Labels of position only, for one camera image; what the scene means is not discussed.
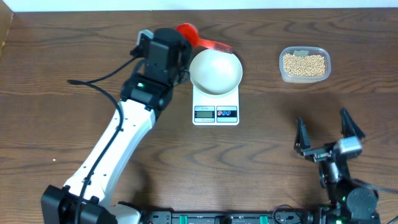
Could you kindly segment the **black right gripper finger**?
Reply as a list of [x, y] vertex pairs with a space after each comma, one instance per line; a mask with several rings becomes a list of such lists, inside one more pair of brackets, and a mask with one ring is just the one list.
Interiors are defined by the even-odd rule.
[[294, 149], [302, 154], [304, 151], [311, 148], [309, 136], [307, 133], [306, 125], [302, 118], [297, 120], [297, 133], [295, 137]]
[[363, 139], [366, 135], [354, 122], [352, 117], [349, 115], [346, 108], [340, 109], [341, 116], [341, 133], [344, 138], [357, 137], [358, 139]]

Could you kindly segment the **red plastic scoop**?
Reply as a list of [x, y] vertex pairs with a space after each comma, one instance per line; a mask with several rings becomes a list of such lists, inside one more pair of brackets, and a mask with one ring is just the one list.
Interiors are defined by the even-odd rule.
[[175, 28], [176, 31], [181, 33], [193, 47], [204, 47], [206, 49], [216, 50], [219, 52], [232, 54], [234, 49], [227, 44], [216, 42], [213, 40], [202, 39], [199, 30], [191, 23], [183, 23]]

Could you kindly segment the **pile of soybeans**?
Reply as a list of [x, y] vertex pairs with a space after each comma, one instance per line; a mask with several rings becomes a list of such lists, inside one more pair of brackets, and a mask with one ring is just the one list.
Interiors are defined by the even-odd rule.
[[325, 58], [321, 55], [296, 56], [285, 54], [282, 57], [284, 70], [291, 76], [321, 77], [325, 75]]

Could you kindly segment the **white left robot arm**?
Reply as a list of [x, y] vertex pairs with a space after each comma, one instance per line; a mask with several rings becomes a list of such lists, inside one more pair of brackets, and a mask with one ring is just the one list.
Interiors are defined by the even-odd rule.
[[45, 223], [140, 222], [138, 209], [126, 203], [111, 205], [114, 188], [137, 145], [188, 73], [192, 46], [175, 29], [142, 30], [131, 55], [138, 62], [123, 84], [119, 101], [93, 80], [69, 81], [98, 90], [116, 111], [90, 155], [64, 186], [49, 185], [45, 190], [40, 201]]

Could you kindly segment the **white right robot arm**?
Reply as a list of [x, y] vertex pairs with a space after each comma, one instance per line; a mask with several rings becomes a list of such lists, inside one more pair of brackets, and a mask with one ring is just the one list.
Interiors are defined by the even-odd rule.
[[304, 223], [380, 223], [376, 211], [379, 194], [376, 189], [351, 178], [348, 160], [363, 151], [361, 140], [365, 134], [345, 108], [340, 110], [343, 138], [312, 148], [306, 125], [297, 120], [294, 149], [306, 160], [318, 164], [321, 186], [326, 189], [330, 203], [308, 212]]

